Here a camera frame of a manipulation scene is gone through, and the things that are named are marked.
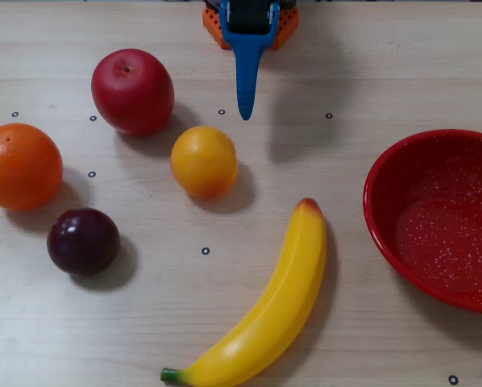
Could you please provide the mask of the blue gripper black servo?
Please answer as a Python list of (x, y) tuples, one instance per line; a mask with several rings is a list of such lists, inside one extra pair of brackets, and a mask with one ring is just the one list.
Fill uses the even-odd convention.
[(273, 45), (280, 18), (280, 3), (269, 0), (230, 0), (219, 7), (222, 36), (235, 54), (239, 113), (251, 117), (260, 60)]

